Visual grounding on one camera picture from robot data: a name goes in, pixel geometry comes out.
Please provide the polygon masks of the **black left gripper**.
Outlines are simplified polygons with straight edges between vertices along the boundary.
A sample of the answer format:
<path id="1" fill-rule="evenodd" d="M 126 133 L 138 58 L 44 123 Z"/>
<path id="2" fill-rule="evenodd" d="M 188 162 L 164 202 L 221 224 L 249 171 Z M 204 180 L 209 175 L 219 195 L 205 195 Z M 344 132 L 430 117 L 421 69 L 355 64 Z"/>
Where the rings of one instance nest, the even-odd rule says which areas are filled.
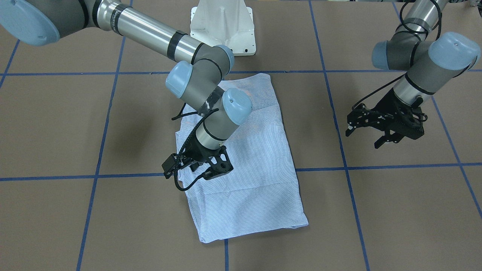
<path id="1" fill-rule="evenodd" d="M 345 136 L 349 137 L 356 129 L 362 127 L 382 131 L 384 135 L 375 141 L 375 149 L 379 149 L 385 143 L 398 143 L 403 137 L 417 140 L 424 135 L 423 123 L 428 118 L 420 108 L 422 103 L 423 98 L 418 95 L 414 103 L 407 105 L 391 89 L 372 109 L 368 109 L 363 103 L 352 108 L 347 116 L 348 128 L 345 130 Z"/>

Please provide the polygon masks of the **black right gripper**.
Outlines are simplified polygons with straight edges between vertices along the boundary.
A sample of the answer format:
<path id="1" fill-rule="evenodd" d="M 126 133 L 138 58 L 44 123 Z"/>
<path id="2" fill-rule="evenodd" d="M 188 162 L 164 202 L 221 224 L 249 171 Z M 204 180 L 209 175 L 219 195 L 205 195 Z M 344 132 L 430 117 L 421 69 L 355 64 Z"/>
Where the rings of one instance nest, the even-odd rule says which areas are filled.
<path id="1" fill-rule="evenodd" d="M 188 139 L 180 153 L 171 154 L 162 164 L 162 168 L 164 176 L 169 179 L 178 170 L 189 167 L 195 172 L 205 163 L 208 163 L 209 167 L 200 175 L 205 180 L 223 176 L 233 170 L 226 146 L 208 149 L 200 144 L 196 137 Z"/>

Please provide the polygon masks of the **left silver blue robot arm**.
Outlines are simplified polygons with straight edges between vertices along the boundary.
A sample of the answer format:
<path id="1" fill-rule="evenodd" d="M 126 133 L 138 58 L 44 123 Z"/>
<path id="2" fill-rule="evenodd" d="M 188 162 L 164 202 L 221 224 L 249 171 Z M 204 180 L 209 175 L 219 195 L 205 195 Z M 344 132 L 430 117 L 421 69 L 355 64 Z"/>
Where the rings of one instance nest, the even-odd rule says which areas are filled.
<path id="1" fill-rule="evenodd" d="M 399 70 L 404 74 L 389 83 L 391 89 L 374 108 L 362 100 L 347 115 L 350 136 L 357 128 L 372 127 L 384 134 L 375 141 L 378 149 L 386 142 L 399 143 L 408 137 L 424 135 L 427 115 L 421 105 L 449 80 L 471 69 L 481 58 L 480 46 L 455 32 L 437 33 L 434 41 L 427 36 L 441 29 L 446 0 L 416 0 L 388 41 L 378 42 L 372 50 L 372 64 L 378 69 Z"/>

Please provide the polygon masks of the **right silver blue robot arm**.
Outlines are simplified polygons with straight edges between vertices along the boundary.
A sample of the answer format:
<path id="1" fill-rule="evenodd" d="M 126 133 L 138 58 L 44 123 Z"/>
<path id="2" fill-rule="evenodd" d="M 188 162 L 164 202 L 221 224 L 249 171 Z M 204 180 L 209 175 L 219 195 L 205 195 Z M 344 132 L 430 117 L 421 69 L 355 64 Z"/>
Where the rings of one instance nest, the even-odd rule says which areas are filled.
<path id="1" fill-rule="evenodd" d="M 164 86 L 174 64 L 101 29 L 36 47 L 1 27 L 1 185 L 164 181 L 182 105 Z"/>

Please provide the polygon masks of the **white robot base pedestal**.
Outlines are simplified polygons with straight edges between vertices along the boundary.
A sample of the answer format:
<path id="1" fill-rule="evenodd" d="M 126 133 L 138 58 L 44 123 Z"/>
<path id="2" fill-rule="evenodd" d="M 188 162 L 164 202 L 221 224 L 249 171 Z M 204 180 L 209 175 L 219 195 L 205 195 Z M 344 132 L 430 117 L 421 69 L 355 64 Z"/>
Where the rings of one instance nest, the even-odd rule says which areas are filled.
<path id="1" fill-rule="evenodd" d="M 190 15 L 191 37 L 210 46 L 225 45 L 234 56 L 255 55 L 253 10 L 244 0 L 200 0 Z"/>

